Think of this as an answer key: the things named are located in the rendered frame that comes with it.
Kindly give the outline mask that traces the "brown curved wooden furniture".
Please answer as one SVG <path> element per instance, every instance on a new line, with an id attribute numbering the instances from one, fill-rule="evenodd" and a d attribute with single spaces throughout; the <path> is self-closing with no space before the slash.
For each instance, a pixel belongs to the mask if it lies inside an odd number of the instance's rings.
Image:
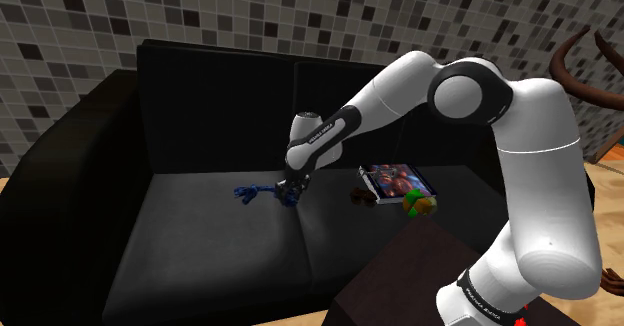
<path id="1" fill-rule="evenodd" d="M 624 95 L 611 93 L 581 83 L 566 69 L 564 62 L 566 54 L 589 30 L 590 27 L 586 26 L 561 44 L 551 58 L 549 73 L 552 79 L 561 84 L 568 94 L 598 107 L 624 111 Z M 619 55 L 603 39 L 599 31 L 594 33 L 594 40 L 602 55 L 624 76 L 624 57 Z"/>

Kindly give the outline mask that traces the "green and orange ball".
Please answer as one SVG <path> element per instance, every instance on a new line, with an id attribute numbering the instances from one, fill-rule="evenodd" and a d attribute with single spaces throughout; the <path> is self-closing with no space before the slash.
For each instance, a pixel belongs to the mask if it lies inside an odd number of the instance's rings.
<path id="1" fill-rule="evenodd" d="M 403 197 L 402 207 L 409 217 L 430 216 L 438 208 L 436 199 L 425 196 L 419 189 L 413 189 Z"/>

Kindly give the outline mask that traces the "blue rope toy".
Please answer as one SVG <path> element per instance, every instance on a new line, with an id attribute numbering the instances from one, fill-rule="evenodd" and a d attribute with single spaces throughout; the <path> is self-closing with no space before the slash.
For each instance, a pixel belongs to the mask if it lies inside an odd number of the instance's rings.
<path id="1" fill-rule="evenodd" d="M 249 204 L 259 192 L 272 192 L 273 196 L 285 207 L 294 207 L 299 201 L 299 193 L 294 189 L 286 190 L 276 184 L 274 186 L 240 186 L 234 189 L 234 196 L 240 198 L 244 205 Z"/>

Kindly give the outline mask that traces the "small dark brown object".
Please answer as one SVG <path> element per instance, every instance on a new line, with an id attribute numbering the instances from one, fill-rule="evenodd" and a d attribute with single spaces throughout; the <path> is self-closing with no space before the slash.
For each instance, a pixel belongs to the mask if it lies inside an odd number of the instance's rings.
<path id="1" fill-rule="evenodd" d="M 350 192 L 350 199 L 354 205 L 365 205 L 368 207 L 374 207 L 377 204 L 377 196 L 370 190 L 363 190 L 361 188 L 354 188 Z"/>

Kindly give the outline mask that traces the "black leather sofa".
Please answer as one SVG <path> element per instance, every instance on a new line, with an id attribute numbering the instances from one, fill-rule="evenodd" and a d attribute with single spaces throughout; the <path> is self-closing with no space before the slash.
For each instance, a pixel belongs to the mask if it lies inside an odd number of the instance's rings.
<path id="1" fill-rule="evenodd" d="M 417 217 L 402 202 L 354 205 L 350 192 L 369 190 L 361 165 L 420 171 L 438 208 L 418 216 L 503 211 L 508 222 L 492 128 L 427 104 L 345 139 L 294 207 L 272 192 L 234 196 L 281 182 L 293 126 L 325 122 L 383 69 L 141 45 L 137 69 L 49 128 L 0 192 L 0 321 L 251 326 L 328 312 L 342 288 L 317 267 L 338 229 Z"/>

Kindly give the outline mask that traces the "book with colourful cover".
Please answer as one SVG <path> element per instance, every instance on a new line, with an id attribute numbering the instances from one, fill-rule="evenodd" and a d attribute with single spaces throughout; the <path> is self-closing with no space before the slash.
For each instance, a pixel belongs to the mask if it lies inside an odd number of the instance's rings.
<path id="1" fill-rule="evenodd" d="M 414 189 L 425 197 L 437 195 L 422 173 L 410 164 L 361 165 L 358 175 L 375 194 L 377 204 L 401 203 Z"/>

